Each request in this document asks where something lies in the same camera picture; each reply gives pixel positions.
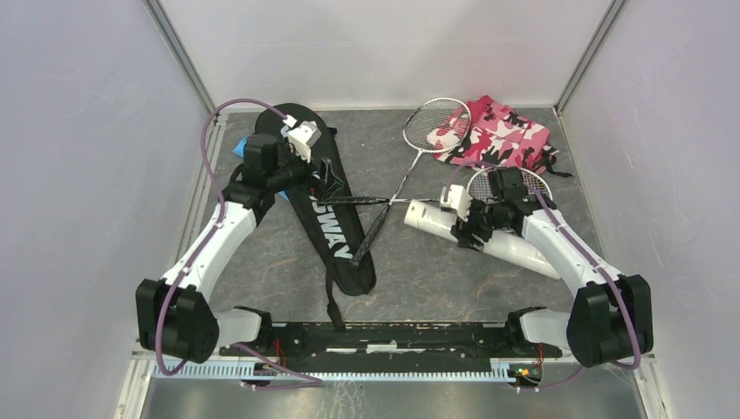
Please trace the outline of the pink camouflage bag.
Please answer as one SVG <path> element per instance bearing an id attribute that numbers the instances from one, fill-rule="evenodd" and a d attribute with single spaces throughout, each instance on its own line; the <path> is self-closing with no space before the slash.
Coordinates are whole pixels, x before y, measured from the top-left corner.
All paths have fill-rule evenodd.
<path id="1" fill-rule="evenodd" d="M 536 174 L 543 172 L 568 178 L 557 171 L 558 150 L 549 142 L 551 130 L 530 120 L 490 96 L 468 101 L 471 126 L 468 136 L 452 150 L 434 158 L 457 166 L 482 167 L 484 162 L 498 167 L 518 167 Z"/>

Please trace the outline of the blue cloth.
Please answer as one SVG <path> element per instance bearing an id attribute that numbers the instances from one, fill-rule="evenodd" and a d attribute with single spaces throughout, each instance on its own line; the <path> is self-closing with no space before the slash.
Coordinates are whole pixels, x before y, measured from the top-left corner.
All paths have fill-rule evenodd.
<path id="1" fill-rule="evenodd" d="M 249 138 L 250 138 L 250 137 L 249 137 L 248 135 L 247 135 L 247 136 L 244 136 L 244 137 L 243 137 L 243 138 L 242 138 L 242 139 L 241 139 L 241 140 L 240 140 L 240 141 L 239 141 L 239 142 L 238 142 L 238 143 L 237 143 L 237 144 L 235 145 L 235 147 L 234 147 L 234 148 L 233 148 L 233 150 L 232 150 L 232 152 L 233 152 L 233 153 L 234 153 L 235 155 L 237 155 L 237 156 L 238 156 L 238 157 L 239 157 L 240 159 L 243 159 L 243 156 L 244 156 L 244 148 L 245 148 L 245 146 L 246 146 L 246 145 L 248 144 L 248 142 L 249 142 Z M 278 193 L 278 195 L 279 195 L 279 196 L 281 196 L 281 197 L 282 197 L 282 198 L 283 198 L 284 200 L 286 200 L 287 202 L 289 202 L 289 201 L 290 201 L 290 199 L 289 199 L 288 195 L 287 195 L 287 194 L 285 193 L 285 191 L 284 191 L 284 190 L 281 190 L 281 191 L 280 191 L 280 192 Z"/>

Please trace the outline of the black racket bag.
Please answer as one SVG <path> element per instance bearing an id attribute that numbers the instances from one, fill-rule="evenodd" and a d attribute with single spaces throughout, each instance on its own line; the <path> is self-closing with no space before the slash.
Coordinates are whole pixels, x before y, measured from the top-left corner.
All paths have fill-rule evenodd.
<path id="1" fill-rule="evenodd" d="M 295 117 L 299 122 L 314 122 L 320 137 L 312 146 L 312 155 L 331 161 L 332 172 L 341 181 L 346 180 L 343 163 L 335 137 L 337 130 L 329 127 L 323 119 L 307 106 L 296 103 L 283 103 L 275 108 Z M 333 297 L 333 287 L 348 296 L 370 293 L 376 285 L 376 274 L 372 257 L 367 255 L 355 267 L 351 259 L 363 239 L 365 232 L 358 211 L 349 205 L 324 205 L 311 196 L 306 187 L 297 186 L 285 191 L 306 235 L 325 265 L 325 292 L 327 314 L 336 332 L 346 330 L 339 306 Z"/>

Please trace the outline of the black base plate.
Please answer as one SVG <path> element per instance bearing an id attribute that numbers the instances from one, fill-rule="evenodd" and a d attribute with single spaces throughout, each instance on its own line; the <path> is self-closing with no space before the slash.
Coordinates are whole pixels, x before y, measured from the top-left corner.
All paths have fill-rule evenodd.
<path id="1" fill-rule="evenodd" d="M 487 372 L 492 360 L 526 363 L 562 350 L 525 341 L 494 322 L 275 323 L 250 347 L 304 373 Z"/>

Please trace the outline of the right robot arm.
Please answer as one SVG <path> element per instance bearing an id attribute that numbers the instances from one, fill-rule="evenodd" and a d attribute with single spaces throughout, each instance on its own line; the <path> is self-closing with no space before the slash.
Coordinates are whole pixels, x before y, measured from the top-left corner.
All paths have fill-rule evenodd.
<path id="1" fill-rule="evenodd" d="M 520 168 L 486 170 L 490 196 L 473 197 L 449 182 L 441 206 L 456 214 L 459 246 L 480 251 L 496 230 L 510 230 L 554 268 L 573 296 L 569 312 L 530 308 L 514 312 L 506 349 L 526 356 L 538 344 L 572 353 L 583 367 L 612 363 L 636 369 L 654 345 L 651 289 L 641 275 L 625 275 L 570 227 L 554 201 L 524 181 Z"/>

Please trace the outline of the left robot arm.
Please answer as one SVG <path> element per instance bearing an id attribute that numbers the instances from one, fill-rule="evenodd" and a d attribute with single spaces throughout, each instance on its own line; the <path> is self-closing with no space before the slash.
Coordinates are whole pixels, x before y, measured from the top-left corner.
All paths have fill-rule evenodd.
<path id="1" fill-rule="evenodd" d="M 267 312 L 236 307 L 215 313 L 210 297 L 237 248 L 263 221 L 276 195 L 292 187 L 324 197 L 343 186 L 333 162 L 304 142 L 254 134 L 242 161 L 217 192 L 213 215 L 184 255 L 158 279 L 144 279 L 135 292 L 140 344 L 151 350 L 166 375 L 173 358 L 202 364 L 220 347 L 241 343 L 253 355 L 274 344 Z"/>

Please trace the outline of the white shuttlecock tube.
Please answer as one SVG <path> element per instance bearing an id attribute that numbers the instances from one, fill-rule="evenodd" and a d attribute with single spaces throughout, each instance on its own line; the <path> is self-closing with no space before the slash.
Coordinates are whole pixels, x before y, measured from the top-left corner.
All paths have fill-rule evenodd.
<path id="1" fill-rule="evenodd" d="M 404 217 L 404 224 L 407 226 L 458 244 L 458 240 L 451 233 L 455 221 L 454 214 L 419 200 L 411 201 Z M 543 254 L 532 244 L 510 232 L 495 230 L 479 252 L 549 278 L 561 279 Z"/>

